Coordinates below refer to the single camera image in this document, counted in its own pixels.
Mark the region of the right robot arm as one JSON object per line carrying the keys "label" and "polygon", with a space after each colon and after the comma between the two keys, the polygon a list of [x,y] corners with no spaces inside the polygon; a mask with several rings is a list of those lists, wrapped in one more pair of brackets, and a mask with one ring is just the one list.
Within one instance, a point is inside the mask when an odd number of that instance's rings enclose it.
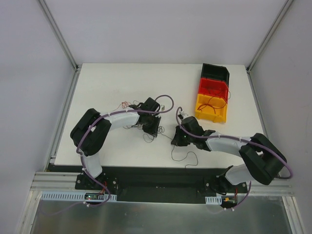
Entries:
{"label": "right robot arm", "polygon": [[204,130],[193,116],[176,116],[177,126],[172,145],[185,147],[190,144],[207,152],[223,152],[242,158],[243,164],[229,166],[216,183],[224,192],[231,192],[240,183],[257,181],[269,185],[283,168],[292,178],[293,172],[284,155],[263,135],[251,137],[228,136],[214,130]]}

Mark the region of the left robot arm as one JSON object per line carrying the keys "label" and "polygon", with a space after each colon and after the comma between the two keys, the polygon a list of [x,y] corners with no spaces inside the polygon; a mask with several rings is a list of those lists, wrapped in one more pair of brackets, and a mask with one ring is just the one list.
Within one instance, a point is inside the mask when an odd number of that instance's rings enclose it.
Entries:
{"label": "left robot arm", "polygon": [[161,120],[161,117],[158,116],[160,110],[160,104],[154,99],[148,98],[144,103],[133,104],[123,110],[107,114],[102,114],[94,108],[85,112],[70,132],[70,138],[78,147],[83,170],[89,174],[86,184],[91,189],[97,190],[103,184],[103,178],[100,176],[102,167],[99,151],[108,133],[118,128],[140,125],[145,133],[156,137]]}

